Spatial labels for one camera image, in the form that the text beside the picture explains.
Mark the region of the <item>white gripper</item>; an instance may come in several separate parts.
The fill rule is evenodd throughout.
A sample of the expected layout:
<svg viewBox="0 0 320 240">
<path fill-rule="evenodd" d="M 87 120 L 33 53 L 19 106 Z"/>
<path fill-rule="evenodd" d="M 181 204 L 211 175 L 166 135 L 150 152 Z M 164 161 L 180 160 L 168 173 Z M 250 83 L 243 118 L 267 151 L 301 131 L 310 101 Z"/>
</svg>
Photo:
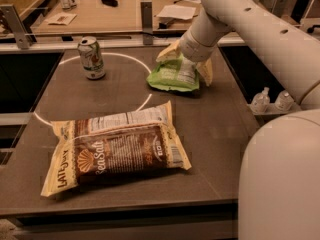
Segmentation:
<svg viewBox="0 0 320 240">
<path fill-rule="evenodd" d="M 179 40 L 171 43 L 168 47 L 162 50 L 157 58 L 157 62 L 165 62 L 174 60 L 180 56 L 182 52 L 183 56 L 192 62 L 198 62 L 196 69 L 204 79 L 205 84 L 210 86 L 213 81 L 213 69 L 211 59 L 208 59 L 214 46 L 206 46 L 198 42 L 191 34 L 191 31 L 186 31 Z"/>
</svg>

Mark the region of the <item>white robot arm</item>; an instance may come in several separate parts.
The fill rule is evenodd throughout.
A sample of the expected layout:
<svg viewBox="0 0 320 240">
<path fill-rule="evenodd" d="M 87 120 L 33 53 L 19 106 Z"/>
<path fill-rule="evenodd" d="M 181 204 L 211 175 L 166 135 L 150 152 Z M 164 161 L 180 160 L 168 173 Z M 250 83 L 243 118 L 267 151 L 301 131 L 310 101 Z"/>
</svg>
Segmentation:
<svg viewBox="0 0 320 240">
<path fill-rule="evenodd" d="M 261 127 L 241 165 L 238 240 L 320 240 L 320 41 L 261 8 L 258 0 L 201 0 L 179 41 L 208 59 L 236 31 L 300 105 Z"/>
</svg>

